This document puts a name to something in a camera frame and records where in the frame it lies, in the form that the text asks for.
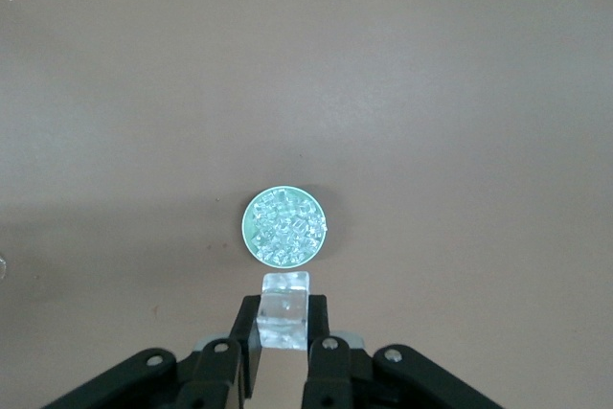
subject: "metal bolt head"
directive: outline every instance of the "metal bolt head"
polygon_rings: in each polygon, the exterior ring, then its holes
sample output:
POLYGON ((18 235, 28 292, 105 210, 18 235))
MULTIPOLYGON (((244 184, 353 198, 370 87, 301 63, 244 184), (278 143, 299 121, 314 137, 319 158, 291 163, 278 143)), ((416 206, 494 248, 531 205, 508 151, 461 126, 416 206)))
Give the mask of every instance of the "metal bolt head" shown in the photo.
POLYGON ((215 345, 215 347, 213 348, 215 353, 224 353, 225 351, 227 351, 230 347, 228 347, 228 344, 226 344, 225 342, 220 342, 217 345, 215 345))
POLYGON ((147 360, 147 365, 151 367, 157 366, 158 364, 162 364, 162 361, 164 361, 164 358, 160 356, 159 354, 155 354, 154 356, 152 356, 150 359, 147 360))
POLYGON ((328 337, 322 341, 322 347, 326 350, 335 350, 338 348, 338 342, 333 337, 328 337))
POLYGON ((393 363, 398 363, 402 361, 402 353, 400 353, 396 349, 388 349, 384 353, 385 359, 388 361, 392 361, 393 363))

